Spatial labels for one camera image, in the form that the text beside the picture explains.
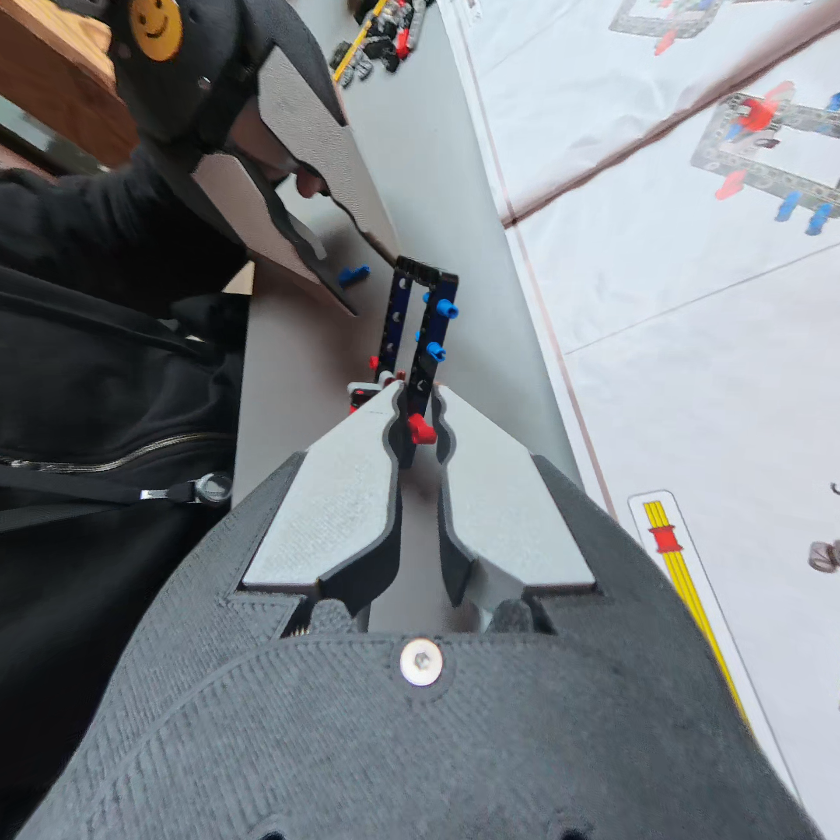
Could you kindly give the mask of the black lego frame assembly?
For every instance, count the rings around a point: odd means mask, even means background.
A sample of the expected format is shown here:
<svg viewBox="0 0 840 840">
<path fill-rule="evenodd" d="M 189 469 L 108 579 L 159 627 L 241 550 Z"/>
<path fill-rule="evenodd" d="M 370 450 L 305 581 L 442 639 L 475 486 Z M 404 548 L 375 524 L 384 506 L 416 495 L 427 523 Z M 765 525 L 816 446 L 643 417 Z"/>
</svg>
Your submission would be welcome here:
<svg viewBox="0 0 840 840">
<path fill-rule="evenodd" d="M 408 305 L 415 286 L 425 289 L 423 296 L 429 294 L 432 299 L 446 298 L 455 304 L 459 278 L 415 259 L 399 256 L 394 267 L 379 352 L 369 360 L 373 379 L 370 382 L 352 382 L 348 385 L 350 413 L 355 413 L 391 383 L 404 383 L 404 404 L 400 409 L 402 425 L 395 438 L 395 451 L 403 469 L 413 464 L 418 446 L 433 445 L 437 441 L 437 434 L 426 422 L 425 413 L 441 363 L 436 364 L 434 360 L 418 353 L 417 347 L 418 344 L 427 341 L 436 341 L 445 347 L 445 336 L 451 322 L 434 313 L 429 317 L 425 309 L 421 325 L 415 332 L 416 350 L 410 370 L 400 371 L 396 364 L 397 357 L 402 345 Z"/>
</svg>

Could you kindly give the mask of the black badge reel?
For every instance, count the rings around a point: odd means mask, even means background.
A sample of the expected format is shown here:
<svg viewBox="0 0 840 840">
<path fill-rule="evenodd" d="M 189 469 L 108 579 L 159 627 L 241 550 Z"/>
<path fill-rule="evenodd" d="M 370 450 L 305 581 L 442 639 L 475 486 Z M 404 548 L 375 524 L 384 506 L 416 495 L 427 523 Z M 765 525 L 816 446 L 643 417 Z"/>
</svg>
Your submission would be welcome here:
<svg viewBox="0 0 840 840">
<path fill-rule="evenodd" d="M 168 501 L 178 505 L 223 508 L 231 500 L 233 481 L 225 473 L 207 473 L 164 489 L 141 490 L 140 501 Z"/>
</svg>

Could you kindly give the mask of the person's left forearm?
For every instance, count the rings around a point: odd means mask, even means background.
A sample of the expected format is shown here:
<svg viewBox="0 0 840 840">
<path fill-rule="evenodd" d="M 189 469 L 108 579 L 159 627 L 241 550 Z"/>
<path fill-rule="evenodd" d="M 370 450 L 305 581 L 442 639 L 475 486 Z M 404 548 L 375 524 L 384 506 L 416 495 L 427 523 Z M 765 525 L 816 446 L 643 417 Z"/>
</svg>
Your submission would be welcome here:
<svg viewBox="0 0 840 840">
<path fill-rule="evenodd" d="M 25 277 L 141 312 L 222 292 L 246 249 L 173 193 L 142 149 L 124 167 L 51 182 L 2 170 L 2 289 Z"/>
</svg>

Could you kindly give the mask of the pile of loose lego pieces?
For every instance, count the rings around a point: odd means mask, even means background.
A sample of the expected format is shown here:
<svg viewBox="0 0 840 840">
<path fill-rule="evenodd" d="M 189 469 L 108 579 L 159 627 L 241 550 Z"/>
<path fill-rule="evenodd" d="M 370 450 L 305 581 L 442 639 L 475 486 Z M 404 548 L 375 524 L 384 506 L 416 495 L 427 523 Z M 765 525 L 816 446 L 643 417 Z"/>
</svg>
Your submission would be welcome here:
<svg viewBox="0 0 840 840">
<path fill-rule="evenodd" d="M 419 43 L 424 22 L 435 1 L 349 1 L 360 30 L 342 41 L 329 59 L 332 79 L 342 88 L 370 76 L 376 62 L 394 74 Z"/>
</svg>

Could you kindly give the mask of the person's left hand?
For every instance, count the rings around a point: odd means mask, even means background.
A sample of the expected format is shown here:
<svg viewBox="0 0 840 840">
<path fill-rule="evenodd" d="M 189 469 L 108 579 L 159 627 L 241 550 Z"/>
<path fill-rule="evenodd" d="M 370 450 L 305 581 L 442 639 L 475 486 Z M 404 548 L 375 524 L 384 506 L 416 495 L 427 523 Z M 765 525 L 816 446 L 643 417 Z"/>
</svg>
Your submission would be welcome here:
<svg viewBox="0 0 840 840">
<path fill-rule="evenodd" d="M 251 97 L 233 122 L 227 143 L 254 162 L 272 184 L 294 176 L 298 193 L 304 198 L 329 195 L 321 175 L 298 161 L 263 122 L 257 97 Z"/>
</svg>

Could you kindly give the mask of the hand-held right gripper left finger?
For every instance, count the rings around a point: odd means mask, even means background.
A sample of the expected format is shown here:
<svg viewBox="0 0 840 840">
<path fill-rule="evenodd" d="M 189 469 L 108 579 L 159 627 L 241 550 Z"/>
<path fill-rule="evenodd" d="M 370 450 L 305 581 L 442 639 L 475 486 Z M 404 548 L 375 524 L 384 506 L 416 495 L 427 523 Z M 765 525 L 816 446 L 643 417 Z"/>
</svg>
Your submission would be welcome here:
<svg viewBox="0 0 840 840">
<path fill-rule="evenodd" d="M 340 601 L 356 616 L 394 582 L 403 392 L 403 382 L 389 384 L 302 454 L 245 591 Z"/>
</svg>

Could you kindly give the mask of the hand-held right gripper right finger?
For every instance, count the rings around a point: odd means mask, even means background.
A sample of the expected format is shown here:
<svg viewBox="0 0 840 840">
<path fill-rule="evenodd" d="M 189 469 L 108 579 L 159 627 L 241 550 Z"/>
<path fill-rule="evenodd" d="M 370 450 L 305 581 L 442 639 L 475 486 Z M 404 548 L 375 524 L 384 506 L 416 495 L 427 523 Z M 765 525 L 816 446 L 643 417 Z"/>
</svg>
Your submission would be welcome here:
<svg viewBox="0 0 840 840">
<path fill-rule="evenodd" d="M 595 576 L 524 444 L 446 385 L 434 387 L 438 537 L 453 606 L 486 630 L 504 602 L 590 594 Z"/>
</svg>

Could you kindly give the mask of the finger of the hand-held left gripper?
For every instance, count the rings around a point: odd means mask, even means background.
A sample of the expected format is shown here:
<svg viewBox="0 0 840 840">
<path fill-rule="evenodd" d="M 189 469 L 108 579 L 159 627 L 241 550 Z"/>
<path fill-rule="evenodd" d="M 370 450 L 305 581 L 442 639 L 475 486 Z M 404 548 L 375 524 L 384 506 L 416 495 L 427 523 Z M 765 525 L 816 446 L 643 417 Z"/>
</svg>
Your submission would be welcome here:
<svg viewBox="0 0 840 840">
<path fill-rule="evenodd" d="M 398 236 L 351 127 L 333 117 L 278 45 L 259 69 L 257 101 L 265 126 L 296 161 L 321 176 L 360 235 L 394 265 Z"/>
<path fill-rule="evenodd" d="M 206 154 L 192 179 L 244 244 L 256 275 L 293 284 L 349 317 L 359 315 L 332 273 L 319 237 L 288 212 L 253 164 L 226 152 Z"/>
</svg>

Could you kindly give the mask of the white instruction booklet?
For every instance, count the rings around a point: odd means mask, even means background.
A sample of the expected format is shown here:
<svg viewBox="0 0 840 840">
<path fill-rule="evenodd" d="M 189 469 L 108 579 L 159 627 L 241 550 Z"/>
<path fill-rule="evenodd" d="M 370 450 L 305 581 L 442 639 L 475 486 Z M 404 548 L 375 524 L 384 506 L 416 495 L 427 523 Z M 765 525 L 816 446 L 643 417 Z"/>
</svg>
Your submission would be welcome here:
<svg viewBox="0 0 840 840">
<path fill-rule="evenodd" d="M 838 2 L 440 10 L 584 489 L 838 838 Z"/>
</svg>

